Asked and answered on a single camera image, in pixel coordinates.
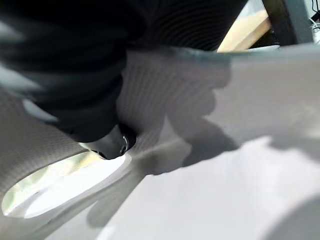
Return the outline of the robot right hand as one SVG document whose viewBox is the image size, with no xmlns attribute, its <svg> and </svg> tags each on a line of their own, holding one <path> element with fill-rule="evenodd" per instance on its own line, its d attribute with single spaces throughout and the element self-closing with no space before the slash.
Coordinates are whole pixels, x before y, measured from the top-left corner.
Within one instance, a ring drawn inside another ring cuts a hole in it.
<svg viewBox="0 0 320 240">
<path fill-rule="evenodd" d="M 217 48 L 244 0 L 3 0 L 0 85 L 27 113 L 106 160 L 135 144 L 119 122 L 127 49 Z"/>
</svg>

